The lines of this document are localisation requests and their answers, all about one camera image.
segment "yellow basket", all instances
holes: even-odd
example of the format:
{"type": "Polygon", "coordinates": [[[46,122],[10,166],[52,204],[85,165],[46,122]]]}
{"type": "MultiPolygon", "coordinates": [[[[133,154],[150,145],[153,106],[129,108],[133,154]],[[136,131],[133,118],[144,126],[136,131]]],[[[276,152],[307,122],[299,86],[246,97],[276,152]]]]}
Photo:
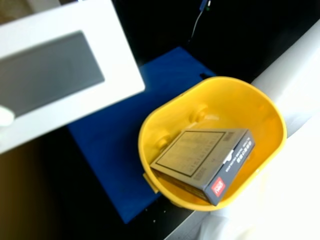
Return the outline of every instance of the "yellow basket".
{"type": "Polygon", "coordinates": [[[272,101],[254,86],[231,77],[211,77],[153,111],[138,140],[147,180],[174,204],[196,211],[226,207],[281,150],[287,138],[283,117],[272,101]],[[150,163],[185,128],[248,128],[256,145],[217,206],[158,178],[150,163]]]}

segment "blue mat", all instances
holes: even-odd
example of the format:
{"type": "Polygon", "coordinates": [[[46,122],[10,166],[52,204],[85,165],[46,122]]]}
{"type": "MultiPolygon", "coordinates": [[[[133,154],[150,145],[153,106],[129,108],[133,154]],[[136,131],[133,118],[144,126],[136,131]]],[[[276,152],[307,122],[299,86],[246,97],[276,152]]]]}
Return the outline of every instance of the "blue mat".
{"type": "Polygon", "coordinates": [[[215,74],[183,48],[140,67],[145,91],[68,125],[75,141],[125,223],[157,197],[142,174],[138,135],[156,108],[215,74]]]}

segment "gray screen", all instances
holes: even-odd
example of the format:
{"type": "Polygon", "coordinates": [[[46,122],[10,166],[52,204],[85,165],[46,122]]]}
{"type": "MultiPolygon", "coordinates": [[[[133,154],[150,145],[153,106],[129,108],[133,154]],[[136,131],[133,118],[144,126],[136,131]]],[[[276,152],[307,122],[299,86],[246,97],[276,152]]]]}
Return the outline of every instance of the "gray screen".
{"type": "Polygon", "coordinates": [[[76,32],[1,60],[0,105],[18,117],[103,81],[85,36],[76,32]]]}

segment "red logo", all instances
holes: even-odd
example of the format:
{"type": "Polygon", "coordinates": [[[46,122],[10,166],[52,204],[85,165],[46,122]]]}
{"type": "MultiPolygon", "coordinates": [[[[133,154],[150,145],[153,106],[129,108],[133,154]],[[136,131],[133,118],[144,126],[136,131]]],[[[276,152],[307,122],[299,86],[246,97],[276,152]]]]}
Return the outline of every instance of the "red logo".
{"type": "Polygon", "coordinates": [[[215,183],[212,185],[211,189],[217,197],[220,197],[225,187],[226,185],[224,181],[222,181],[221,177],[218,177],[215,183]]]}

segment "cardboard box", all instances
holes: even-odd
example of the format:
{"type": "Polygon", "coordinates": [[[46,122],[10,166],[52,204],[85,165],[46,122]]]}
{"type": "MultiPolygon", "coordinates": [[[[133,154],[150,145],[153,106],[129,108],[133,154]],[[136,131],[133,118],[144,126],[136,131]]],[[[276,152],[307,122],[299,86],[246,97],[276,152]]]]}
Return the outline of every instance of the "cardboard box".
{"type": "Polygon", "coordinates": [[[254,146],[248,129],[185,129],[150,166],[216,206],[254,146]]]}

